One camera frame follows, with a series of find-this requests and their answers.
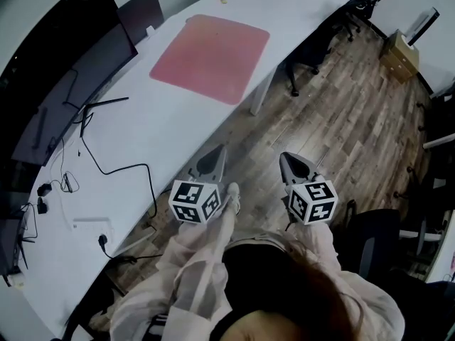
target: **black top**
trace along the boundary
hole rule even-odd
[[[212,331],[210,341],[218,341],[237,320],[256,310],[285,314],[288,297],[281,292],[289,287],[295,262],[272,245],[245,244],[223,255],[228,280],[225,289],[232,311]]]

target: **desk mat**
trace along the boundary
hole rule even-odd
[[[150,71],[150,78],[238,104],[270,34],[214,16],[195,15]]]

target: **power adapter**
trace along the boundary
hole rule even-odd
[[[45,197],[52,190],[50,183],[44,183],[36,190],[38,197]]]
[[[48,206],[44,203],[43,198],[41,197],[38,198],[36,208],[38,209],[38,214],[40,215],[45,214],[48,211]]]

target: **brown hair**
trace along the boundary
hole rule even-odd
[[[289,279],[292,292],[290,309],[284,311],[287,318],[305,330],[310,340],[358,340],[363,311],[360,304],[360,321],[353,326],[342,294],[332,280],[316,265],[309,263],[298,249],[291,249],[295,266]]]

